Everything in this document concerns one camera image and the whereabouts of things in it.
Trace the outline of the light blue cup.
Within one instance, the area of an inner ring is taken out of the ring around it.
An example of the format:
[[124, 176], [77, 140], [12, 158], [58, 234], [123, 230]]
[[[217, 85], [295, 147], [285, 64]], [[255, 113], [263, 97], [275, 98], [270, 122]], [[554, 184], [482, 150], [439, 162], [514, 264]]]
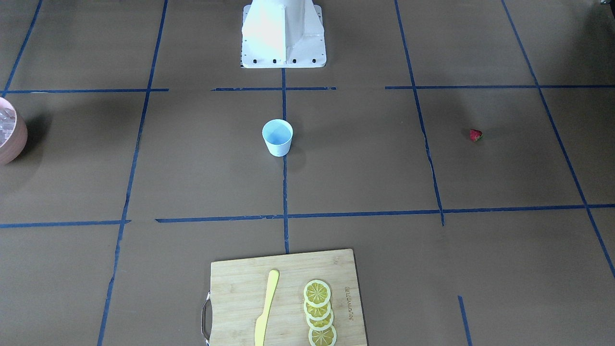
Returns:
[[263, 126], [262, 136], [270, 154], [282, 157], [290, 151], [294, 129], [285, 120], [270, 120]]

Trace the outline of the clear ice cubes pile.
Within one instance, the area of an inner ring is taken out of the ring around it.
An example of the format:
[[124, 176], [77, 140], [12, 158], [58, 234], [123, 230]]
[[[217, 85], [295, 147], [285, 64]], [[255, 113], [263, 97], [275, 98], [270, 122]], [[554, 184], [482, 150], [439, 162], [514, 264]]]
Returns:
[[11, 137], [17, 124], [17, 115], [10, 108], [0, 110], [0, 145], [4, 145]]

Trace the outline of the lemon slice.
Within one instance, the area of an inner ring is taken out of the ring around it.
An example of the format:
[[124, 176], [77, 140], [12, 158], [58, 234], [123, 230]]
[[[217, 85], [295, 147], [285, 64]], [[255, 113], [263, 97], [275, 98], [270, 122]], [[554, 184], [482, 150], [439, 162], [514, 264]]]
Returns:
[[337, 341], [337, 331], [334, 325], [322, 330], [310, 328], [308, 342], [310, 346], [334, 346]]
[[331, 289], [323, 280], [310, 280], [303, 289], [305, 301], [314, 308], [327, 305], [331, 299]]
[[327, 302], [327, 304], [320, 307], [311, 305], [307, 300], [304, 300], [303, 303], [306, 317], [314, 321], [327, 319], [332, 312], [331, 302]]
[[334, 312], [330, 311], [322, 320], [315, 320], [310, 314], [306, 314], [306, 322], [310, 329], [314, 331], [325, 331], [332, 327]]

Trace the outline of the wooden cutting board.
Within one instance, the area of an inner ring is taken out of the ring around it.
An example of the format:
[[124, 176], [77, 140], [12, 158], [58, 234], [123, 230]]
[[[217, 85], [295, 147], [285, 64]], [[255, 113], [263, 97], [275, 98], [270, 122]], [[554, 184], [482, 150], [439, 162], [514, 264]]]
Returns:
[[261, 315], [270, 270], [279, 271], [264, 346], [309, 346], [303, 289], [323, 280], [337, 331], [335, 346], [366, 346], [362, 300], [351, 249], [214, 261], [209, 293], [202, 309], [207, 346], [254, 346], [255, 321]]

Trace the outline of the yellow plastic knife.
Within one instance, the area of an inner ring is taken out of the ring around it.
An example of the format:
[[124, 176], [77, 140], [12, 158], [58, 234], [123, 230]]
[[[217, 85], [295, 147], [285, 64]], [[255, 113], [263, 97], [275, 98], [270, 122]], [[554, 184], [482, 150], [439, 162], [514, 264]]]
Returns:
[[255, 321], [255, 330], [253, 337], [253, 344], [255, 346], [263, 346], [264, 339], [266, 337], [267, 324], [268, 319], [270, 317], [271, 305], [274, 298], [275, 290], [277, 288], [277, 283], [279, 281], [279, 271], [278, 270], [270, 270], [267, 278], [267, 285], [264, 294], [264, 304], [261, 315], [257, 317]]

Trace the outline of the red strawberry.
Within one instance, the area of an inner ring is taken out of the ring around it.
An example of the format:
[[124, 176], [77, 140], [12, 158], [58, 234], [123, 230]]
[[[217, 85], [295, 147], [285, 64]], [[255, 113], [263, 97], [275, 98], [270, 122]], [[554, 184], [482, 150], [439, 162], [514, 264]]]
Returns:
[[468, 136], [472, 142], [477, 142], [483, 138], [483, 132], [478, 129], [470, 129]]

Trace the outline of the pink bowl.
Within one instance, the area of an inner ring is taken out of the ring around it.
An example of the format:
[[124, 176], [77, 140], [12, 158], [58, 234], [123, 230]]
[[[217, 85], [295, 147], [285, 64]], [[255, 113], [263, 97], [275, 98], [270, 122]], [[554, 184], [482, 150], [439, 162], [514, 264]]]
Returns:
[[28, 130], [24, 118], [22, 118], [13, 105], [3, 97], [0, 99], [0, 109], [2, 108], [10, 108], [17, 115], [17, 124], [13, 134], [9, 140], [0, 147], [0, 164], [4, 166], [22, 153], [28, 138]]

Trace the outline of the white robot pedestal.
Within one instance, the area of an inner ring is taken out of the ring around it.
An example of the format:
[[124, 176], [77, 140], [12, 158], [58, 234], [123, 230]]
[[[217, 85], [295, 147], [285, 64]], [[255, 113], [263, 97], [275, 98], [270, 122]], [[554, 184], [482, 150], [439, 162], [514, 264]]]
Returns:
[[311, 0], [253, 0], [243, 8], [240, 66], [321, 68], [327, 63], [322, 9]]

